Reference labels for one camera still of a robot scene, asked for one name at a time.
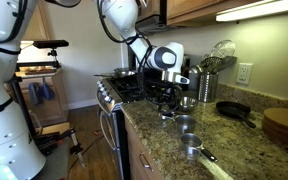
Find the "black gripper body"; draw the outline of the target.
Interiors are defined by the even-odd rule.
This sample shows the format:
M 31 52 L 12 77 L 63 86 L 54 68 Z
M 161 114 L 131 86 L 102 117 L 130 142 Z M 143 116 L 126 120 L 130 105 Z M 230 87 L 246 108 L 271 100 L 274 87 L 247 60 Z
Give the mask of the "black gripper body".
M 147 100 L 158 109 L 176 109 L 182 94 L 182 89 L 175 84 L 146 76 L 144 92 Z

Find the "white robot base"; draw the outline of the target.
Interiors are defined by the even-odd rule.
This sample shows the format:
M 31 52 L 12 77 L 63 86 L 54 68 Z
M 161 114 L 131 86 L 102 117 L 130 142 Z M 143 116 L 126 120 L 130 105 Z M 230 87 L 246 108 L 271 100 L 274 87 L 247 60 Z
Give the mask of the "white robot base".
M 30 180 L 46 162 L 20 106 L 4 88 L 15 73 L 21 41 L 36 5 L 37 0 L 0 0 L 0 179 Z

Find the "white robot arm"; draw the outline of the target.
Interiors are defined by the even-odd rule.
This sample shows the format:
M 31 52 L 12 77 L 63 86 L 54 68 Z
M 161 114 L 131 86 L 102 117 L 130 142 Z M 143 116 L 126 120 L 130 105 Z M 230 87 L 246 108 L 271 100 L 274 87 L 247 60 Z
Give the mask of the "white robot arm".
M 97 11 L 105 34 L 116 43 L 125 43 L 135 54 L 137 81 L 141 94 L 157 106 L 179 105 L 182 89 L 179 84 L 189 84 L 190 80 L 181 74 L 184 47 L 177 42 L 154 47 L 135 26 L 138 14 L 135 0 L 96 0 Z M 161 71 L 161 81 L 172 90 L 170 95 L 157 98 L 145 89 L 144 69 L 148 67 Z

